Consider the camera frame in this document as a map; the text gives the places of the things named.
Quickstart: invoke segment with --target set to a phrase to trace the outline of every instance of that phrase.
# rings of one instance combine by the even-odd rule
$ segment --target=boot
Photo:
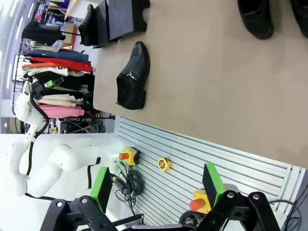
[[[293,13],[302,34],[308,38],[308,1],[290,0]]]
[[[137,42],[125,68],[116,78],[117,104],[130,110],[145,105],[144,86],[150,72],[150,56],[143,42]]]
[[[81,45],[92,46],[97,45],[97,27],[96,27],[96,12],[92,4],[88,5],[86,18],[78,27],[81,36]]]
[[[257,39],[269,39],[274,32],[270,0],[237,0],[246,29]]]

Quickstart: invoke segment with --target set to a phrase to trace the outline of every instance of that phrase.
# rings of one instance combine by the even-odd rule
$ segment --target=beige table surface
[[[308,167],[308,39],[289,1],[274,36],[251,36],[237,0],[152,0],[146,33],[101,49],[94,107],[151,126]],[[116,77],[136,41],[151,57],[147,102],[116,104]]]

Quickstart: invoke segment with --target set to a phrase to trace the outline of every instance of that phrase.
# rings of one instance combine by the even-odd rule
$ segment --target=pink garment
[[[85,111],[81,107],[62,107],[49,104],[38,105],[49,118],[60,119],[66,117],[78,117],[83,116]]]

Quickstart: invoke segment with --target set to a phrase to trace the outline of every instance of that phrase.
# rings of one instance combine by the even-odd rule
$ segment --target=ceiling light
[[[15,8],[16,8],[16,5],[17,5],[17,2],[18,2],[18,0],[15,0],[15,1],[14,1],[13,7],[12,7],[12,9],[11,9],[10,17],[13,17],[13,14],[14,14],[14,11],[15,11]]]
[[[6,80],[6,89],[8,89],[10,86],[11,76],[12,76],[12,64],[10,64],[9,66],[8,79]]]
[[[17,32],[16,32],[15,39],[18,38],[18,34],[19,34],[20,27],[21,27],[21,24],[22,24],[22,23],[23,23],[23,17],[20,18],[20,21],[19,21],[19,25],[18,25],[18,29],[17,29]]]
[[[31,5],[31,8],[30,8],[30,10],[29,10],[29,14],[28,14],[28,18],[29,18],[29,17],[30,17],[30,15],[31,15],[31,12],[32,12],[33,6],[34,6],[34,3],[32,3],[32,5]]]

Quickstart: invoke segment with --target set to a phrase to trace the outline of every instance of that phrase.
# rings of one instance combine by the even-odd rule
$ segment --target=shoe sole
[[[142,91],[140,91],[140,94],[139,94],[139,97],[138,97],[139,99],[140,99],[140,97],[142,95],[142,92],[143,91],[146,92],[144,90],[144,87],[145,87],[146,80],[148,79],[148,76],[149,76],[149,73],[150,73],[150,69],[151,69],[151,61],[150,61],[150,55],[149,55],[148,49],[146,48],[146,46],[145,46],[145,44],[143,42],[140,41],[140,43],[141,43],[142,47],[144,48],[144,50],[146,51],[146,55],[147,55],[147,58],[149,60],[149,63],[148,63],[148,72],[146,73],[146,77],[144,78],[144,80],[142,82],[142,85],[141,85]]]

